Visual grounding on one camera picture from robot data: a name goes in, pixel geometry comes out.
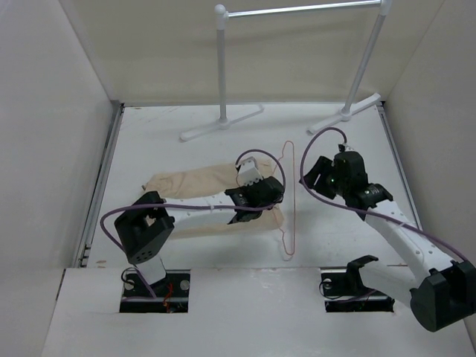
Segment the beige cargo trousers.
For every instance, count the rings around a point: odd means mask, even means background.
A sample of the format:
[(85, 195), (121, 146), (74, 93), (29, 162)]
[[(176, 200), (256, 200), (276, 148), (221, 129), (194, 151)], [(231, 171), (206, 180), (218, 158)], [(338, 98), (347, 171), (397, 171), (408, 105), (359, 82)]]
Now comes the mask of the beige cargo trousers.
[[(165, 199), (192, 199), (211, 196), (229, 188), (237, 187), (237, 172), (233, 164), (218, 164), (176, 173), (157, 173), (143, 186), (143, 191), (157, 191)], [(273, 231), (284, 223), (278, 207), (267, 210), (255, 220), (227, 225), (225, 223), (199, 224), (192, 228), (176, 228), (171, 239), (217, 237), (233, 234), (255, 234)]]

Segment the pink wire hanger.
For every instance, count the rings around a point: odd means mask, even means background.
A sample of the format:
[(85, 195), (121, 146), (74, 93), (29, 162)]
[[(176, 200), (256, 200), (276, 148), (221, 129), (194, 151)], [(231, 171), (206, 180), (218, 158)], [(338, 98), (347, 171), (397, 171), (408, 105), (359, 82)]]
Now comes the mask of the pink wire hanger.
[(283, 165), (280, 163), (280, 161), (285, 157), (285, 149), (287, 145), (291, 146), (291, 157), (292, 157), (292, 232), (290, 234), (290, 237), (292, 239), (292, 249), (291, 251), (288, 251), (286, 248), (286, 231), (282, 228), (283, 223), (285, 223), (285, 218), (284, 216), (280, 213), (277, 214), (277, 208), (274, 208), (272, 210), (274, 220), (275, 222), (279, 225), (278, 229), (281, 232), (281, 242), (282, 242), (282, 248), (283, 248), (283, 254), (282, 254), (282, 260), (284, 262), (289, 262), (292, 260), (293, 256), (295, 255), (295, 249), (296, 249), (296, 221), (297, 221), (297, 214), (296, 214), (296, 167), (295, 167), (295, 144), (290, 141), (286, 140), (283, 144), (282, 150), (281, 150), (281, 156), (275, 160), (277, 163), (273, 170), (272, 174), (275, 173), (276, 169), (280, 169), (281, 176), (283, 179), (283, 185), (286, 186), (284, 183), (287, 181), (287, 178), (285, 177)]

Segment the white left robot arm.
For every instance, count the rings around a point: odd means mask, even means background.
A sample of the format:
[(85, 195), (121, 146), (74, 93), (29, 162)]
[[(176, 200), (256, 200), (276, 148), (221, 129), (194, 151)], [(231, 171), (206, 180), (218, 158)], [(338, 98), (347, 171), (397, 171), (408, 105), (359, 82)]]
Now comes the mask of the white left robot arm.
[(138, 268), (141, 287), (156, 297), (167, 287), (159, 252), (172, 234), (189, 230), (242, 227), (283, 201), (284, 186), (274, 177), (193, 199), (163, 199), (145, 193), (115, 221), (129, 264)]

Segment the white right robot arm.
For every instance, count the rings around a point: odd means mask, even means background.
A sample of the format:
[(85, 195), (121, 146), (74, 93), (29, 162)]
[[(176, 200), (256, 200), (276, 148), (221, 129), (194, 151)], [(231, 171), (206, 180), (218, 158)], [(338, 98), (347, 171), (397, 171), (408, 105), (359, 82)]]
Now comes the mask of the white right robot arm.
[(378, 232), (410, 270), (403, 274), (379, 263), (378, 257), (360, 257), (347, 264), (344, 282), (350, 292), (382, 292), (405, 304), (430, 332), (475, 313), (475, 266), (466, 259), (456, 261), (411, 225), (388, 190), (369, 182), (359, 153), (321, 156), (300, 183), (328, 204), (340, 196), (342, 208)]

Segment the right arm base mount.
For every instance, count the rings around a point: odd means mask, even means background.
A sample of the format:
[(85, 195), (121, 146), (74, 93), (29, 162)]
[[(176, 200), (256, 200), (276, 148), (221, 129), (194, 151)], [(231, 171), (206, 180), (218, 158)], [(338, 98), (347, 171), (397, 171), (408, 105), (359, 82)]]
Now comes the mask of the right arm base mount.
[(318, 289), (328, 313), (394, 311), (393, 298), (375, 289), (354, 286), (345, 268), (322, 269)]

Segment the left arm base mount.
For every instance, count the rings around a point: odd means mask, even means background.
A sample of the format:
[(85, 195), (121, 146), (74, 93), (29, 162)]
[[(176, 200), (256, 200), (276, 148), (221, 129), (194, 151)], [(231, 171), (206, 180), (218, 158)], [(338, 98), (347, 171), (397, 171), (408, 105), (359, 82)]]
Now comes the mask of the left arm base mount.
[(123, 271), (119, 313), (187, 313), (190, 294), (190, 271), (169, 270), (151, 289), (153, 297), (133, 268)]

